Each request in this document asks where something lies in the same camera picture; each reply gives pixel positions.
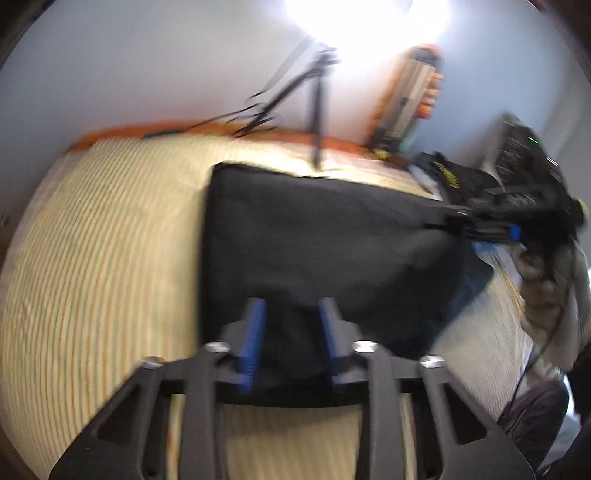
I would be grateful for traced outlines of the right hand grey glove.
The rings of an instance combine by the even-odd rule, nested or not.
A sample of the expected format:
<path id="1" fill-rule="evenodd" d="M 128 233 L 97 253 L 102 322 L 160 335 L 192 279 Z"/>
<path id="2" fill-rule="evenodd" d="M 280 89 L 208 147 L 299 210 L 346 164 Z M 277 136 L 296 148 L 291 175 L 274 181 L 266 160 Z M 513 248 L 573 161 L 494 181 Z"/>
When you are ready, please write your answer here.
<path id="1" fill-rule="evenodd" d="M 550 259 L 518 245 L 511 249 L 521 276 L 522 329 L 540 347 L 542 358 L 569 372 L 590 342 L 590 279 L 578 243 L 558 247 Z"/>

